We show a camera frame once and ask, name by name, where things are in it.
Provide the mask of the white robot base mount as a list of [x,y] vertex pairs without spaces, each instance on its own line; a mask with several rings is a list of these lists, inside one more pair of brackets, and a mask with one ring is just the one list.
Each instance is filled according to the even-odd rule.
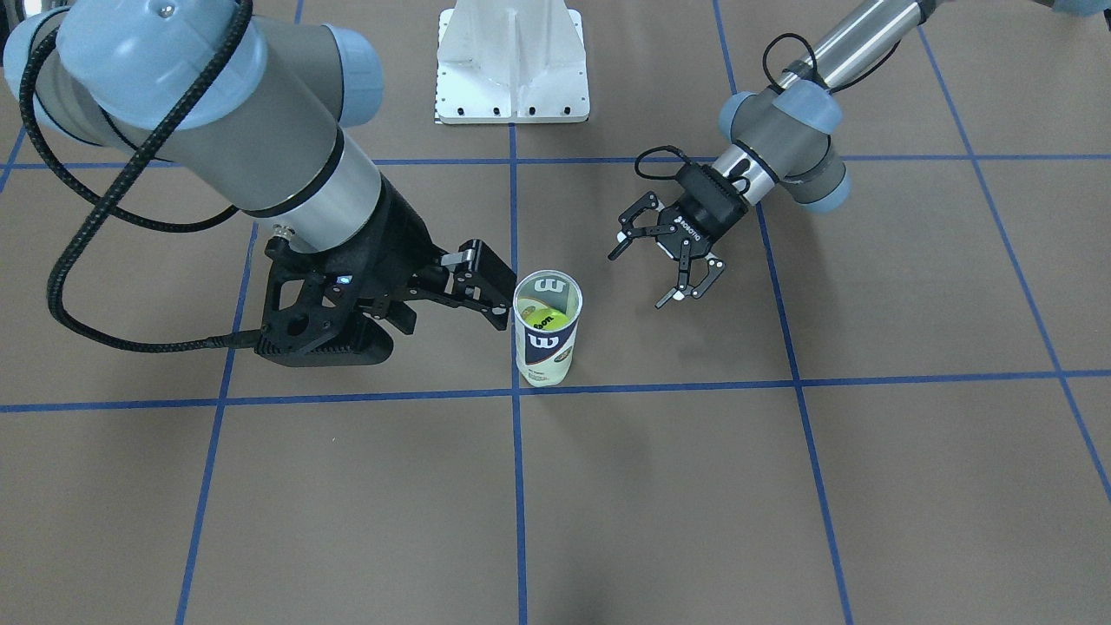
[[437,26],[437,123],[590,118],[580,11],[563,1],[457,1]]

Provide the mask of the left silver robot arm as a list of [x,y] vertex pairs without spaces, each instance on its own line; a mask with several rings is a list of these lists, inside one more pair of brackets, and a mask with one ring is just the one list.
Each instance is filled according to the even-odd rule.
[[663,147],[681,161],[672,181],[682,193],[671,203],[645,193],[628,206],[608,259],[638,239],[652,239],[678,266],[664,301],[700,299],[725,272],[725,261],[712,250],[715,242],[775,188],[817,213],[840,206],[851,177],[833,143],[844,119],[835,94],[871,75],[937,6],[864,1],[818,43],[802,40],[805,56],[768,75],[763,90],[725,100],[718,127],[727,148],[710,165]]

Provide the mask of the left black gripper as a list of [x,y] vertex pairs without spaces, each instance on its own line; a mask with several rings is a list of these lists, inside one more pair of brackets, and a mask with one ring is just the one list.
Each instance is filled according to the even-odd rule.
[[[667,258],[677,260],[675,285],[655,301],[655,309],[672,300],[705,296],[725,272],[725,261],[711,253],[714,242],[725,236],[749,211],[745,198],[711,167],[698,163],[682,167],[677,182],[683,194],[672,205],[664,206],[658,194],[645,193],[619,214],[615,249],[608,253],[608,260],[615,260],[634,239],[651,239],[664,250]],[[690,241],[690,258],[681,256],[685,240]],[[707,271],[694,284],[691,266],[699,261],[705,261]]]

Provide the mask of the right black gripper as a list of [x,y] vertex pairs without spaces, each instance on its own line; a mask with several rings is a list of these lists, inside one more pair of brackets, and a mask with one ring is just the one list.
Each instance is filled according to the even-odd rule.
[[412,300],[473,310],[496,331],[506,331],[517,282],[480,239],[466,241],[456,253],[434,245],[424,221],[386,178],[366,225],[328,253],[326,278],[330,304],[353,304],[404,335],[414,333],[416,312],[406,305]]

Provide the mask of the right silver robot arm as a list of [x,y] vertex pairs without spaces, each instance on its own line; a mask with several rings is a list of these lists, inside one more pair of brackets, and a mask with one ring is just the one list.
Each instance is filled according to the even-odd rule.
[[[131,352],[376,361],[392,347],[384,323],[414,331],[413,300],[509,323],[516,274],[483,241],[436,245],[349,137],[384,87],[354,31],[278,23],[250,1],[78,1],[13,27],[3,75],[32,147],[92,208],[47,288],[76,335]],[[108,219],[186,234],[238,214],[270,236],[256,331],[138,343],[66,309],[66,281]]]

